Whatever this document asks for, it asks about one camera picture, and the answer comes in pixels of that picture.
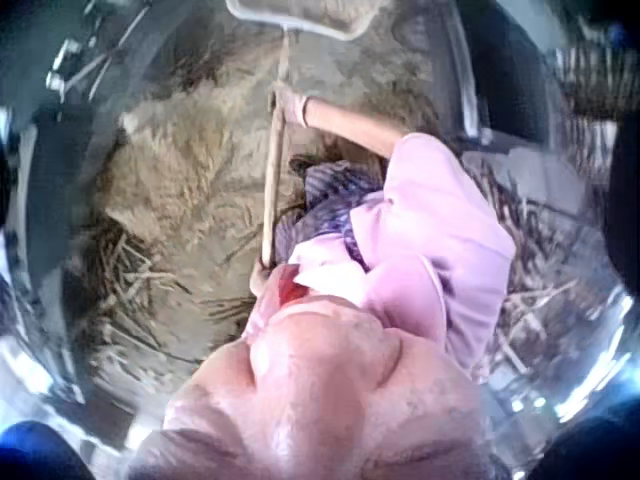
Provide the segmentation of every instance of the dirt ground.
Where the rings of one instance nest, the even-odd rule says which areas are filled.
[[[122,115],[124,142],[108,163],[97,198],[145,255],[155,256],[147,271],[161,274],[148,280],[147,315],[136,320],[145,322],[157,345],[151,349],[110,334],[94,354],[96,381],[158,414],[202,359],[238,337],[254,301],[248,284],[262,231],[267,92],[282,34],[242,23],[223,6],[208,8],[216,61],[203,62],[195,81],[179,82],[170,95],[146,99]],[[431,63],[424,51],[407,51],[393,39],[392,16],[385,15],[393,8],[383,7],[354,42],[296,35],[291,83],[434,132]],[[293,151],[322,153],[332,141],[288,131],[284,161]],[[362,153],[342,147],[339,156]],[[361,158],[379,166],[367,155]],[[299,202],[301,184],[286,163],[282,172],[284,209]],[[103,321],[116,324],[116,316],[107,309]]]

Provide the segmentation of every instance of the glove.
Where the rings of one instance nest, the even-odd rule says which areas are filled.
[[[309,97],[295,92],[284,82],[276,82],[273,86],[276,105],[284,112],[287,123],[300,125],[307,128],[307,121],[304,118],[304,111],[309,101]]]

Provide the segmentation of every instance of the hand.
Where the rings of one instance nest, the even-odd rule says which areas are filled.
[[[284,118],[288,123],[307,127],[305,120],[305,108],[309,97],[295,92],[284,82],[276,82],[273,87],[276,97],[276,105],[282,108]]]
[[[257,258],[251,271],[251,278],[249,279],[249,290],[251,290],[251,293],[256,297],[260,297],[260,295],[264,293],[270,275],[271,270],[262,265],[262,261]]]

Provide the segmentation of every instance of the pink shirt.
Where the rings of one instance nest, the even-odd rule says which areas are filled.
[[[383,191],[351,221],[370,271],[329,234],[295,248],[294,282],[442,344],[464,369],[475,365],[498,320],[515,246],[451,151],[429,135],[400,140]]]

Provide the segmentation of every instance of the sleeve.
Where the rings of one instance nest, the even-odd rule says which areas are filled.
[[[469,370],[493,335],[507,292],[513,240],[453,153],[429,135],[411,134],[398,142],[384,201],[365,208],[362,218],[375,219],[367,225],[374,233],[365,242],[365,260],[375,267],[398,255],[418,254],[431,263],[446,306],[447,352]],[[352,214],[352,220],[359,219]]]

